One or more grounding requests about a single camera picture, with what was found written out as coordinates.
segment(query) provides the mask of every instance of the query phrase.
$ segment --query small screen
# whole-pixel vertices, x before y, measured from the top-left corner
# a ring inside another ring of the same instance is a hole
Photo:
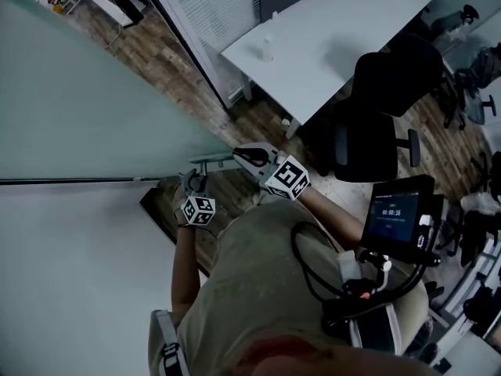
[[[410,242],[418,200],[418,192],[375,196],[369,210],[369,233]]]

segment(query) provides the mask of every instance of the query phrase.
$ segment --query person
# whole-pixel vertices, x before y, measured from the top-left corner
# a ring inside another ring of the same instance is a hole
[[[200,287],[195,229],[178,220],[172,274],[173,324],[192,376],[429,375],[424,363],[384,352],[352,348],[323,333],[322,304],[312,296],[291,251],[290,231],[318,222],[344,250],[358,250],[362,224],[308,186],[299,203],[279,198],[246,211],[219,235],[211,275]],[[340,287],[337,253],[314,227],[297,236],[303,259]],[[388,286],[409,276],[391,271]],[[327,290],[317,284],[319,295]],[[403,350],[427,319],[427,293],[420,282],[394,303]],[[164,340],[155,313],[150,324],[149,362],[159,374]]]

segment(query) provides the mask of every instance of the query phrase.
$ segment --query white desk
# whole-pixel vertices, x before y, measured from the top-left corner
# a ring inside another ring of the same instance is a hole
[[[431,0],[301,0],[261,23],[222,55],[294,117],[287,137],[354,74],[358,59],[378,52]],[[273,36],[273,61],[261,59]]]

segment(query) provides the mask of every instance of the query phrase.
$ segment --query desk leg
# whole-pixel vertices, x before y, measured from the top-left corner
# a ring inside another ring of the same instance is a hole
[[[242,71],[239,70],[240,75],[240,86],[242,86],[243,97],[247,102],[252,100],[252,92],[251,92],[251,82],[249,81],[249,77],[246,76]]]
[[[292,136],[296,133],[296,131],[301,127],[301,124],[299,124],[299,121],[296,120],[295,118],[292,119],[290,122],[289,128],[287,129],[287,134],[285,134],[287,139],[292,138]]]

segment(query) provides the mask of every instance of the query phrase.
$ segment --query wooden floor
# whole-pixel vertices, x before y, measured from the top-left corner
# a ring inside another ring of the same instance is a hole
[[[103,47],[117,35],[116,23],[88,0],[84,0],[71,17],[70,21],[75,27]],[[230,112],[226,112],[154,9],[146,12],[145,19],[139,25],[122,30],[108,51],[230,146],[266,141],[293,154],[309,169],[315,188],[356,218],[365,221],[371,184],[342,182],[333,174],[320,177],[311,168],[308,152],[300,138],[295,136],[290,141],[285,138],[281,121],[290,116],[262,92],[256,91],[252,102],[240,101]],[[350,88],[350,85],[346,85],[329,104],[349,96]],[[398,152],[398,176],[432,175],[436,180],[437,192],[454,202],[467,194],[478,180],[478,174],[470,165],[470,158],[478,157],[481,151],[487,152],[490,158],[490,153],[477,126],[469,123],[464,131],[460,131],[457,123],[453,122],[445,130],[443,121],[443,113],[429,95],[417,102],[403,117],[395,119],[397,137],[406,138],[407,130],[414,128],[419,133],[421,143],[419,168],[410,167],[405,150]],[[217,233],[252,205],[251,195],[255,192],[255,186],[242,171],[213,174],[211,178],[211,189],[218,200],[219,212],[210,228]],[[161,208],[159,213],[170,210],[168,200],[176,183],[177,180],[166,180],[163,189],[157,191],[157,206]],[[200,238],[203,239],[198,250],[200,263],[210,271],[214,238],[208,233]],[[447,291],[451,291],[461,274],[456,258],[445,257],[445,264],[430,271],[428,276],[437,279],[446,286]]]

